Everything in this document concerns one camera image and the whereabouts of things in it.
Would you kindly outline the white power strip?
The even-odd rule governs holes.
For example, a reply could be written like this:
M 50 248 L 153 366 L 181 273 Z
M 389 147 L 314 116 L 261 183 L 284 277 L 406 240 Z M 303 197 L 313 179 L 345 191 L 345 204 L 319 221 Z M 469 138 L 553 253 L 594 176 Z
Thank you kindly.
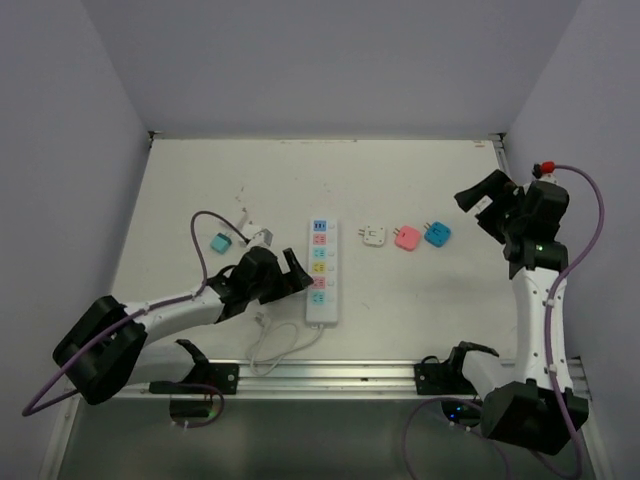
M 307 273 L 312 285 L 306 293 L 305 323 L 310 328 L 334 328 L 340 319 L 340 244 L 336 219 L 310 220 Z

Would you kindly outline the blue plug adapter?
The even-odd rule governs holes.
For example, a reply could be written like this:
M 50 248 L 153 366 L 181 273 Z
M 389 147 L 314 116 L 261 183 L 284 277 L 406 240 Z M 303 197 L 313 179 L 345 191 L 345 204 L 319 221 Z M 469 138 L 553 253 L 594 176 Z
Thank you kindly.
M 439 221 L 425 223 L 424 229 L 424 240 L 436 248 L 443 247 L 451 237 L 451 229 Z

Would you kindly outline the white plug adapter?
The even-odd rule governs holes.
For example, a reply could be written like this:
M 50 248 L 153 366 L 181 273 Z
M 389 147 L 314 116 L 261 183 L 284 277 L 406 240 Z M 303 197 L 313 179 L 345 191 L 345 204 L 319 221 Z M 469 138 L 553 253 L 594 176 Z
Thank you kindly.
M 358 235 L 363 245 L 380 248 L 386 244 L 387 229 L 378 224 L 366 224 L 358 229 Z

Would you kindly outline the teal usb charger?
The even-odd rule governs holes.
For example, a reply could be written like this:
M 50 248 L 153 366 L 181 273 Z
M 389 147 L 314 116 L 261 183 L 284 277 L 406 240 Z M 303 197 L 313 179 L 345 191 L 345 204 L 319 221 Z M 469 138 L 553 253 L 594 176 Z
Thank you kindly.
M 218 232 L 212 238 L 212 240 L 210 241 L 210 244 L 209 244 L 210 248 L 214 252 L 216 252 L 216 253 L 218 253 L 220 255 L 225 254 L 229 250 L 231 245 L 232 245 L 231 238 L 228 235 L 226 235 L 226 234 L 224 234 L 222 232 Z

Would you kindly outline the pink plug adapter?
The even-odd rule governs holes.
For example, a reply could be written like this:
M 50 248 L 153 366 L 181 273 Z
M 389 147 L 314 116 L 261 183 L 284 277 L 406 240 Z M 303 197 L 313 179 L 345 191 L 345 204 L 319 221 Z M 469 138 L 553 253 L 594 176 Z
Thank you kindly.
M 414 227 L 404 225 L 393 230 L 394 245 L 404 251 L 414 251 L 419 245 L 422 234 Z

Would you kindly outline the white long charger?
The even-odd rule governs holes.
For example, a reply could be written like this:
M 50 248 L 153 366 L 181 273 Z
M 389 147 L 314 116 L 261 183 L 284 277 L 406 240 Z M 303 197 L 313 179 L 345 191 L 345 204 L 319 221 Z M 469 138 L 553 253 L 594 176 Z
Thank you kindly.
M 245 232 L 245 227 L 248 223 L 248 213 L 246 211 L 242 211 L 240 214 L 239 219 L 237 220 L 237 222 L 235 223 L 235 227 L 241 232 L 244 233 Z

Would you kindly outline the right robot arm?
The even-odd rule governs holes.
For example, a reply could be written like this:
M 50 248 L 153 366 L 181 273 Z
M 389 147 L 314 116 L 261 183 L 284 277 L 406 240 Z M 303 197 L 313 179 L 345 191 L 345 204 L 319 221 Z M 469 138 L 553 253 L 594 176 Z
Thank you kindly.
M 567 247 L 556 235 L 569 194 L 551 169 L 518 186 L 496 170 L 454 196 L 465 212 L 482 200 L 479 227 L 503 247 L 516 301 L 513 368 L 496 350 L 461 342 L 451 351 L 445 379 L 451 389 L 472 388 L 482 402 L 484 437 L 556 455 L 586 422 L 586 400 L 574 392 L 565 355 L 563 301 L 569 271 Z

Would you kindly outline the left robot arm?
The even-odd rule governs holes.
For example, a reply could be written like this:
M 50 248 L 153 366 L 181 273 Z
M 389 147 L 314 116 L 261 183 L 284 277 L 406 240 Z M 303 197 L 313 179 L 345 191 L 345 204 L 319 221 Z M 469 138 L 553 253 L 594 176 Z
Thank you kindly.
M 283 254 L 288 271 L 270 250 L 253 247 L 238 264 L 173 299 L 125 305 L 103 296 L 56 346 L 53 360 L 90 405 L 137 383 L 160 393 L 197 392 L 213 383 L 206 355 L 189 340 L 163 345 L 161 339 L 226 321 L 252 301 L 267 304 L 310 287 L 314 281 L 293 250 Z

